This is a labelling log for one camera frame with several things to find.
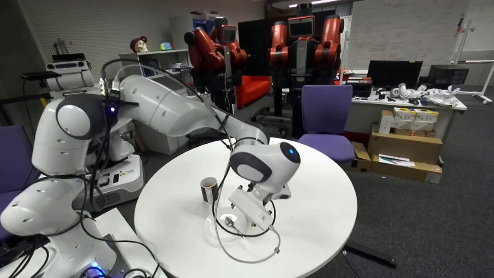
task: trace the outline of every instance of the whiteboard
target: whiteboard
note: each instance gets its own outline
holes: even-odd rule
[[[466,19],[472,20],[475,31],[468,32],[463,51],[493,50],[494,0],[471,0]]]
[[[367,69],[370,60],[447,64],[466,0],[367,0],[355,2],[347,68]]]

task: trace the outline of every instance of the desk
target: desk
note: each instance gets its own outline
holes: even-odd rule
[[[120,212],[116,208],[97,217],[95,223],[96,223],[96,227],[103,235],[110,233],[113,235],[113,237],[116,240],[125,239],[125,240],[140,241],[139,238],[135,235],[132,228],[128,225],[125,218],[122,216],[122,214],[120,214]],[[47,245],[45,245],[45,247],[50,251],[50,259],[53,259],[53,254],[56,253],[53,244],[48,243]],[[127,262],[130,268],[141,268],[143,270],[146,270],[149,273],[149,275],[153,273],[154,269],[156,268],[156,263],[149,254],[149,252],[144,247],[134,243],[117,243],[117,247],[119,248],[120,252],[123,254],[123,257],[125,258],[125,261]],[[2,268],[0,270],[0,278],[7,278],[10,274],[12,274],[14,269],[22,261],[22,258]],[[18,278],[31,277],[41,267],[45,258],[46,258],[46,253],[44,252],[44,250],[38,248],[34,252],[33,258],[31,259],[30,263],[28,264],[26,269],[23,272],[21,272]],[[128,277],[130,278],[137,275],[138,273],[133,273]],[[163,274],[161,270],[158,271],[156,277],[166,278],[165,274]]]
[[[287,141],[300,153],[300,168],[288,183],[292,198],[275,200],[279,254],[260,264],[230,259],[203,231],[211,207],[202,200],[200,182],[224,175],[229,150],[219,142],[194,148],[164,165],[146,184],[135,208],[136,232],[154,248],[165,269],[180,278],[295,278],[306,277],[340,252],[357,216],[357,197],[345,172],[324,154]],[[247,180],[230,171],[219,206]],[[273,252],[277,237],[263,236],[225,242],[244,260],[262,259]]]
[[[379,122],[381,110],[392,110],[393,107],[425,108],[439,112],[439,118],[434,124],[434,129],[441,140],[446,142],[454,117],[457,113],[463,114],[467,109],[461,101],[455,107],[413,105],[408,100],[395,99],[396,101],[388,101],[387,99],[373,99],[377,98],[375,93],[375,91],[372,91],[368,100],[352,100],[352,106],[346,120],[345,131],[370,134],[372,123]]]

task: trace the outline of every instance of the chair seat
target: chair seat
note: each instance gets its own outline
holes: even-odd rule
[[[351,162],[355,158],[352,143],[344,136],[304,134],[298,142],[322,152],[336,163]]]
[[[3,211],[10,204],[10,202],[19,194],[19,191],[20,190],[0,194],[1,211]],[[11,236],[12,234],[7,232],[7,230],[5,230],[2,225],[0,225],[0,240],[6,240]]]

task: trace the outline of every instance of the office chair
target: office chair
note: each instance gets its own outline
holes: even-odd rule
[[[355,158],[352,143],[341,136],[352,104],[351,85],[305,85],[302,89],[304,134],[298,142],[312,147],[336,163]]]
[[[33,148],[21,126],[0,127],[0,211],[35,180],[38,170],[31,163]],[[0,225],[0,241],[12,236]]]

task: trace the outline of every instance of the skull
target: skull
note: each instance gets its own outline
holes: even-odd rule
[[[148,52],[148,46],[143,40],[138,40],[135,46],[137,52]]]

